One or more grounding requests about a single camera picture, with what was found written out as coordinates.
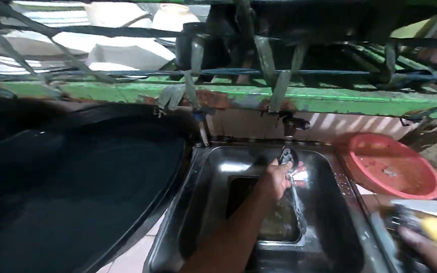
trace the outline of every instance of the rust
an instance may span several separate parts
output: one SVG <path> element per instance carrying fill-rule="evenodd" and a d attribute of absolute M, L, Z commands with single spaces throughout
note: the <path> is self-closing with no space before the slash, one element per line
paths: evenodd
<path fill-rule="evenodd" d="M 282 111 L 296 111 L 296 107 L 293 102 L 290 100 L 284 98 L 281 102 L 281 108 Z"/>
<path fill-rule="evenodd" d="M 157 99 L 155 99 L 153 97 L 148 97 L 148 96 L 141 96 L 141 97 L 143 98 L 143 102 L 145 104 L 158 105 Z"/>
<path fill-rule="evenodd" d="M 259 110 L 264 110 L 264 111 L 269 110 L 269 103 L 270 103 L 269 99 L 263 99 L 261 102 L 259 102 Z M 297 111 L 294 103 L 288 99 L 284 99 L 281 102 L 280 110 L 281 111 Z"/>
<path fill-rule="evenodd" d="M 264 111 L 269 110 L 269 103 L 270 100 L 268 99 L 261 100 L 261 102 L 259 102 L 259 110 L 264 110 Z"/>
<path fill-rule="evenodd" d="M 413 116 L 424 112 L 425 110 L 410 110 L 405 112 L 404 116 Z"/>
<path fill-rule="evenodd" d="M 233 106 L 233 102 L 231 102 L 228 99 L 228 94 L 225 92 L 198 89 L 197 99 L 201 107 L 227 109 L 227 108 L 232 108 Z M 181 99 L 179 105 L 192 106 L 191 103 L 185 97 Z"/>

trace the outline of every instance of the water tap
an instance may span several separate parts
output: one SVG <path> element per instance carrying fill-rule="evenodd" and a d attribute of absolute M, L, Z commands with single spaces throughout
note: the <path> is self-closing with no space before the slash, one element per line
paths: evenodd
<path fill-rule="evenodd" d="M 287 138 L 294 137 L 296 130 L 309 130 L 311 128 L 309 121 L 294 118 L 292 113 L 285 114 L 282 123 L 284 124 L 284 136 Z"/>

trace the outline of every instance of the stainless steel sink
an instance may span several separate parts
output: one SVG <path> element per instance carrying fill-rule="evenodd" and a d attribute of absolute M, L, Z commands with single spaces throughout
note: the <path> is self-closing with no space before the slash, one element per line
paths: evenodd
<path fill-rule="evenodd" d="M 231 177 L 259 177 L 282 146 L 212 143 L 195 148 L 188 177 L 168 208 L 144 272 L 177 272 L 225 220 Z M 296 187 L 307 231 L 298 241 L 258 241 L 246 271 L 387 272 L 336 149 L 302 143 L 293 148 L 307 168 L 305 185 Z M 291 194 L 288 189 L 284 198 Z"/>

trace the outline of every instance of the red bowl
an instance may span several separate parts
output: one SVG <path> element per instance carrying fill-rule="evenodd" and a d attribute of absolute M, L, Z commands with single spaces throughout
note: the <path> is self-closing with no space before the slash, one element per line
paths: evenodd
<path fill-rule="evenodd" d="M 406 199 L 437 197 L 437 171 L 417 152 L 378 133 L 349 140 L 348 166 L 355 182 L 374 193 Z"/>

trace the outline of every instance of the metal utensil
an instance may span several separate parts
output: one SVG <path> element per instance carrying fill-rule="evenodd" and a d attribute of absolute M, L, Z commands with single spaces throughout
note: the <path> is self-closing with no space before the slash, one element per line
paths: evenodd
<path fill-rule="evenodd" d="M 284 146 L 282 148 L 281 156 L 278 159 L 278 163 L 282 165 L 287 163 L 288 161 L 291 161 L 291 163 L 293 163 L 293 166 L 287 172 L 286 175 L 289 177 L 289 181 L 291 182 L 291 190 L 293 191 L 293 200 L 296 206 L 296 217 L 298 223 L 300 224 L 301 233 L 306 234 L 306 219 L 304 219 L 304 215 L 302 213 L 303 203 L 300 201 L 299 197 L 297 196 L 296 186 L 294 185 L 294 178 L 293 178 L 293 174 L 297 170 L 300 161 L 296 151 L 294 151 L 292 147 Z"/>

